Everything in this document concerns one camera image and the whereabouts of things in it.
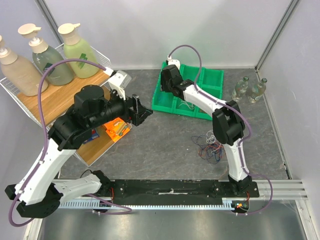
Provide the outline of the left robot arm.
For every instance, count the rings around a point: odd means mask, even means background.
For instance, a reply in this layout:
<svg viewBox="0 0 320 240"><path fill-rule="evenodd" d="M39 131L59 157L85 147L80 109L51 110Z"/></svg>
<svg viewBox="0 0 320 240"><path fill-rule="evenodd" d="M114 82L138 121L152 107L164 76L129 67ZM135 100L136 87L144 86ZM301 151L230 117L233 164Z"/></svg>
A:
<svg viewBox="0 0 320 240"><path fill-rule="evenodd" d="M67 183L53 183L53 180L70 156L92 136L93 129L116 118L139 126L152 113L136 94L122 99L112 90L106 99L102 87L83 87L74 95L74 103L66 113L44 131L43 150L26 176L5 188L6 195L13 201L11 209L16 209L22 218L43 219L62 203L77 197L106 196L111 181L100 170Z"/></svg>

